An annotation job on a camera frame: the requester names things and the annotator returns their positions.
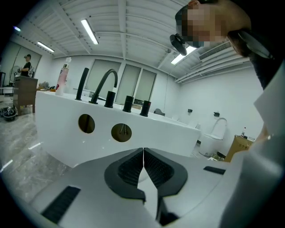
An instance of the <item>tiled floor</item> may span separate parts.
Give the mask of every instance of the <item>tiled floor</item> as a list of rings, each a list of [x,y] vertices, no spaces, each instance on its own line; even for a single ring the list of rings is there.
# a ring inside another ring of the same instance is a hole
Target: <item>tiled floor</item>
[[[9,98],[0,103],[0,108],[7,106],[12,106]],[[22,107],[21,110],[22,115],[14,121],[7,122],[0,118],[0,167],[12,160],[1,176],[13,194],[29,202],[70,168],[38,145],[32,106]]]

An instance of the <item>wall-mounted fan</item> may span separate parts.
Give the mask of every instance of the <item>wall-mounted fan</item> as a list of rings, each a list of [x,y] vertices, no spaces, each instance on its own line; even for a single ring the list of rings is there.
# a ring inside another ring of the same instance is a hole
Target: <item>wall-mounted fan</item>
[[[20,71],[21,67],[19,66],[13,66],[13,68],[10,70],[10,80],[9,80],[9,85],[13,85],[14,81],[15,81],[15,76],[16,75],[20,75],[21,71]]]

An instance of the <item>pipe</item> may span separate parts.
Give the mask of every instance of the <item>pipe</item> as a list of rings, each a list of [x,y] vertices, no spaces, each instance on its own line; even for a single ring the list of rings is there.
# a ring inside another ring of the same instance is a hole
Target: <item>pipe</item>
[[[75,100],[81,101],[81,95],[82,95],[82,91],[83,91],[83,86],[84,86],[85,79],[87,77],[88,72],[89,72],[89,69],[88,68],[84,68],[84,71],[83,71],[83,74],[81,76],[80,83],[79,83],[79,86],[78,86],[78,90],[77,90],[77,94],[76,94]]]
[[[219,68],[224,67],[224,66],[230,66],[230,65],[233,65],[233,64],[236,64],[236,63],[242,63],[242,62],[247,62],[247,61],[249,61],[249,58],[240,57],[240,58],[238,58],[238,59],[234,59],[234,60],[231,60],[231,61],[227,61],[227,62],[224,62],[224,63],[222,63],[222,64],[214,65],[214,66],[209,67],[209,68],[207,68],[207,69],[205,69],[205,70],[202,70],[202,71],[199,71],[199,72],[197,72],[197,73],[195,73],[195,74],[192,74],[192,75],[190,75],[190,76],[184,78],[184,79],[181,80],[180,82],[183,82],[183,81],[185,81],[185,80],[187,80],[187,79],[189,79],[189,78],[192,78],[192,77],[194,77],[194,76],[196,76],[196,75],[199,75],[199,74],[202,74],[202,73],[208,73],[208,72],[210,72],[210,71],[213,71],[213,70],[215,70],[215,69],[219,69]]]
[[[215,61],[215,62],[213,62],[213,63],[211,63],[211,64],[207,64],[206,66],[203,66],[203,67],[201,67],[201,68],[199,68],[199,69],[196,69],[196,70],[194,70],[193,72],[188,73],[188,74],[186,74],[185,76],[183,76],[183,77],[181,77],[181,78],[175,80],[175,82],[182,82],[182,81],[181,81],[182,79],[187,78],[188,76],[190,76],[190,75],[192,75],[192,74],[195,74],[195,73],[197,73],[197,72],[199,72],[199,71],[201,71],[201,70],[204,70],[204,69],[207,69],[207,68],[209,68],[209,67],[212,67],[212,66],[215,66],[215,65],[224,63],[224,62],[228,62],[228,61],[231,61],[231,60],[234,60],[234,59],[238,59],[238,58],[242,58],[242,56],[240,56],[240,55],[234,55],[234,56],[231,56],[231,57],[229,57],[229,58],[221,59],[221,60]]]
[[[192,81],[196,81],[196,80],[199,80],[199,79],[203,79],[203,78],[206,78],[206,77],[211,77],[211,76],[215,76],[215,75],[219,75],[219,74],[223,74],[223,73],[229,73],[229,72],[234,72],[234,71],[237,71],[237,70],[247,69],[247,68],[250,68],[250,67],[252,67],[252,66],[245,66],[245,67],[241,67],[241,68],[237,68],[237,69],[227,70],[227,71],[224,71],[224,72],[209,74],[209,75],[206,75],[204,77],[200,77],[200,78],[194,79]]]
[[[97,103],[97,100],[98,100],[100,91],[101,91],[101,89],[102,89],[102,87],[103,87],[103,85],[104,85],[106,79],[108,78],[108,76],[109,76],[111,73],[113,73],[114,76],[115,76],[114,88],[117,87],[117,84],[118,84],[118,74],[117,74],[117,72],[116,72],[114,69],[110,69],[110,70],[108,70],[108,71],[104,74],[103,78],[101,79],[101,81],[100,81],[100,83],[99,83],[99,85],[98,85],[98,87],[97,87],[95,93],[93,94],[93,96],[92,96],[92,98],[91,98],[91,101],[89,101],[89,103],[98,104],[98,103]]]

